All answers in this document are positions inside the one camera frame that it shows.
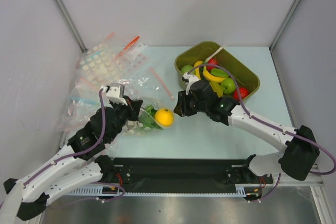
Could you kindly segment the green toy lettuce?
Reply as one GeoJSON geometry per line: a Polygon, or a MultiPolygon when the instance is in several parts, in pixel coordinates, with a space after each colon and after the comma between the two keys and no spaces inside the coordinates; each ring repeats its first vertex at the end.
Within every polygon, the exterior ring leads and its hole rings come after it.
{"type": "Polygon", "coordinates": [[[140,109],[139,123],[145,130],[162,130],[162,128],[156,123],[154,116],[157,110],[153,105],[147,105],[145,108],[140,109]]]}

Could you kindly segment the orange toy fruit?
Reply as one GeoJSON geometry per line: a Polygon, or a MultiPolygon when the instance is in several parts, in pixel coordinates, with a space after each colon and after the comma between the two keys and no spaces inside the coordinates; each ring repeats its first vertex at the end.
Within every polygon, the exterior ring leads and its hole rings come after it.
{"type": "Polygon", "coordinates": [[[170,127],[174,123],[174,114],[171,110],[162,108],[157,110],[154,119],[160,126],[170,127]]]}

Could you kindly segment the clear white-dotted zip bag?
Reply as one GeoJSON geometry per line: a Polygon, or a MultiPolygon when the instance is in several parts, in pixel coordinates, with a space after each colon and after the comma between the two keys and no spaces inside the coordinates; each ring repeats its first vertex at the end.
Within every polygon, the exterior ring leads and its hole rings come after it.
{"type": "Polygon", "coordinates": [[[134,74],[118,79],[125,86],[124,94],[132,100],[142,100],[138,118],[128,121],[122,134],[141,135],[156,130],[165,130],[174,125],[175,117],[170,102],[172,94],[166,91],[164,84],[150,72],[134,74]]]}

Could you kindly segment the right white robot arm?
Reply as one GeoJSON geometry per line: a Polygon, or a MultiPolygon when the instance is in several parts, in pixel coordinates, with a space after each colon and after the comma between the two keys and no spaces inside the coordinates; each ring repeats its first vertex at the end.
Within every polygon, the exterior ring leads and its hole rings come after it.
{"type": "Polygon", "coordinates": [[[309,127],[281,126],[254,115],[233,98],[219,97],[205,81],[193,82],[188,90],[179,91],[174,108],[174,113],[181,117],[198,112],[205,113],[214,122],[248,132],[277,150],[248,157],[242,176],[249,183],[268,173],[285,173],[295,180],[304,181],[320,154],[309,127]]]}

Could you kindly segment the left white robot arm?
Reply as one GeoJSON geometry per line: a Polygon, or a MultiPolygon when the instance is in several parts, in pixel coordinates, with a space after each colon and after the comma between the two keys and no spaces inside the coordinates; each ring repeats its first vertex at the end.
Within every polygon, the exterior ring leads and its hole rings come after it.
{"type": "Polygon", "coordinates": [[[121,181],[112,159],[102,155],[129,121],[137,121],[142,100],[125,97],[126,104],[102,106],[90,121],[46,164],[22,179],[4,182],[7,193],[1,204],[1,223],[39,216],[54,201],[91,183],[121,181]]]}

